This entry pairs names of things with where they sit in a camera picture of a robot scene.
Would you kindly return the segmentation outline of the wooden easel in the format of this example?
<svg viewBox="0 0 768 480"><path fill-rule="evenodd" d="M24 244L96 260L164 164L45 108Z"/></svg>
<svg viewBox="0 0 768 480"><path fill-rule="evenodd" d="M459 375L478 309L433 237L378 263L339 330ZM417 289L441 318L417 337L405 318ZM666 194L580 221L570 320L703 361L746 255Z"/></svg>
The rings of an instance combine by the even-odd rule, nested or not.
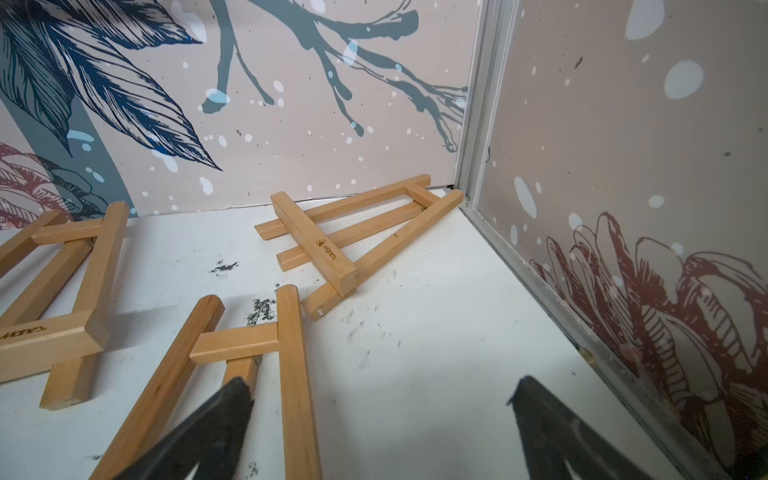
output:
<svg viewBox="0 0 768 480"><path fill-rule="evenodd" d="M1 315L1 380L47 374L42 409L90 398L97 356L109 339L105 318L129 216L123 201L86 221L47 211L1 246L2 274L39 246L61 247Z"/></svg>
<svg viewBox="0 0 768 480"><path fill-rule="evenodd" d="M154 371L91 476L116 476L171 431L165 429L195 368L223 362L222 386L236 377L255 398L257 373L266 354L279 356L283 454L288 479L320 479L322 468L313 411L298 289L276 291L276 319L257 326L219 330L225 306L216 295L201 298Z"/></svg>
<svg viewBox="0 0 768 480"><path fill-rule="evenodd" d="M301 209L287 193L278 192L271 196L277 218L254 229L265 241L289 235L296 242L294 248L277 255L282 271L311 263L325 278L325 284L301 301L306 317L317 321L463 203L462 191L439 197L428 190L430 185L431 177L422 174L308 210ZM319 227L400 196L408 197L409 202L330 234ZM390 228L395 232L358 260L351 261L343 252Z"/></svg>

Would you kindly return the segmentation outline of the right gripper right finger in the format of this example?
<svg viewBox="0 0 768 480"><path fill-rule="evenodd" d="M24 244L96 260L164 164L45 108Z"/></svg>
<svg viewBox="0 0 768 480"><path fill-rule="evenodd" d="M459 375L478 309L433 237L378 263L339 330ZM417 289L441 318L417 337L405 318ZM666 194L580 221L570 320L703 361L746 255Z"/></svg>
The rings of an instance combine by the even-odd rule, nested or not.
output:
<svg viewBox="0 0 768 480"><path fill-rule="evenodd" d="M507 405L530 478L650 479L534 377L519 381Z"/></svg>

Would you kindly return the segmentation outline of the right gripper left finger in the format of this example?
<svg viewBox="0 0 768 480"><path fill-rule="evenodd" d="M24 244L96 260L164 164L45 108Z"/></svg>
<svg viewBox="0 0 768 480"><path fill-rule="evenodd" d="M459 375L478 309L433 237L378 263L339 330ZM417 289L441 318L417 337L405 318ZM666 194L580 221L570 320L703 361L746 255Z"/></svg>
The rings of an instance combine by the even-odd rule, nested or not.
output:
<svg viewBox="0 0 768 480"><path fill-rule="evenodd" d="M243 378L221 387L118 479L232 479L254 400Z"/></svg>

